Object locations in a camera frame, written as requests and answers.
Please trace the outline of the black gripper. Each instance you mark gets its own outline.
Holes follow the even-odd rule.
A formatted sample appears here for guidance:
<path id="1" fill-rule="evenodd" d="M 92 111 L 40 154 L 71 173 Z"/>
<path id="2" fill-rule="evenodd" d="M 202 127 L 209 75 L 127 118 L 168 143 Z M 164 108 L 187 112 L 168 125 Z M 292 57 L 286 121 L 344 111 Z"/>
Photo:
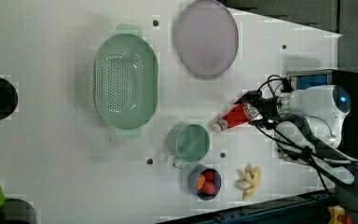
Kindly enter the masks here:
<path id="1" fill-rule="evenodd" d="M 257 102 L 256 107 L 263 118 L 251 120 L 249 124 L 257 128 L 273 130 L 277 126 L 276 120 L 281 119 L 278 113 L 278 98 L 263 98 L 260 91 L 247 91 L 235 102 L 235 105 L 255 102 Z"/>

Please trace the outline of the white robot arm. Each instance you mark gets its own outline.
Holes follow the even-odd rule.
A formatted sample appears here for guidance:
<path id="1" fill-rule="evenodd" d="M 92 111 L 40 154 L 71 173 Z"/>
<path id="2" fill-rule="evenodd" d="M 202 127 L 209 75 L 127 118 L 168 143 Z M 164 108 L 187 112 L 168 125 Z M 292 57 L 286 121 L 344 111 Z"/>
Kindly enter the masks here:
<path id="1" fill-rule="evenodd" d="M 323 85 L 271 98 L 260 90 L 248 91 L 238 102 L 262 117 L 250 124 L 272 130 L 270 138 L 279 149 L 358 198 L 358 160 L 338 150 L 343 123 L 351 112 L 351 98 L 344 89 Z"/>

